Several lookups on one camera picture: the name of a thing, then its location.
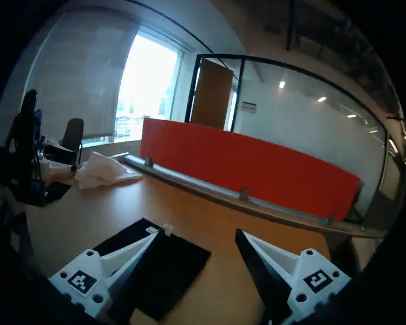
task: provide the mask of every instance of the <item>red partition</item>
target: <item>red partition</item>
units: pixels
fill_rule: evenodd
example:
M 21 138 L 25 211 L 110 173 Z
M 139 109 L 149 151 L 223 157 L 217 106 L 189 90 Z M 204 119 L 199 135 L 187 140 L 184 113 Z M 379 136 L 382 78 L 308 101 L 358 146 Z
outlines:
M 251 197 L 341 221 L 359 178 L 310 155 L 220 129 L 145 119 L 141 158 Z

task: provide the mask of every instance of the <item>wooden desk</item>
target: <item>wooden desk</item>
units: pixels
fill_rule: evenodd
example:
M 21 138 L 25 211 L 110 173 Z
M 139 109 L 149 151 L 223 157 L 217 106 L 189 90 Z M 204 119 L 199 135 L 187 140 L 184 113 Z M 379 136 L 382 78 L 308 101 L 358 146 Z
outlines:
M 27 208 L 35 256 L 46 276 L 141 217 L 171 224 L 174 234 L 212 252 L 162 324 L 258 324 L 264 307 L 235 244 L 236 228 L 296 254 L 314 248 L 330 257 L 320 233 L 229 209 L 148 175 L 137 183 L 87 190 L 73 182 L 61 200 Z

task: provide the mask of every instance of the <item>window blind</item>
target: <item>window blind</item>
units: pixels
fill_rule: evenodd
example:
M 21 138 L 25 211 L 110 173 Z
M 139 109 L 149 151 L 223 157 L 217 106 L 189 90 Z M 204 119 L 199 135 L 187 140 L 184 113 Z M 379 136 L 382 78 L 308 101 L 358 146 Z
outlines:
M 140 25 L 102 10 L 66 13 L 49 34 L 29 76 L 38 92 L 42 134 L 63 138 L 72 118 L 84 120 L 84 138 L 114 133 L 120 82 Z

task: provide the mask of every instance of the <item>ceiling light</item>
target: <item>ceiling light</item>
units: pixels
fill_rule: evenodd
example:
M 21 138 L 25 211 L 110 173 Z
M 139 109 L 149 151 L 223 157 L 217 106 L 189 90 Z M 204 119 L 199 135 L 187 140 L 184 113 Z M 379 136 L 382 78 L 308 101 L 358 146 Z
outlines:
M 389 139 L 389 143 L 391 143 L 391 146 L 392 146 L 392 148 L 394 149 L 394 151 L 395 151 L 396 153 L 398 153 L 398 149 L 397 149 L 397 147 L 396 147 L 394 141 L 393 141 L 392 139 Z

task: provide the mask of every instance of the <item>wooden door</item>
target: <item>wooden door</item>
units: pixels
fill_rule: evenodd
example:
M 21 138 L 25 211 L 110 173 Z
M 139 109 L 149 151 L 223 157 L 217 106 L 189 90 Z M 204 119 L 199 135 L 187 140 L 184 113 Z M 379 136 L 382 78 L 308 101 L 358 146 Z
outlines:
M 195 90 L 191 122 L 224 129 L 233 71 L 203 60 Z

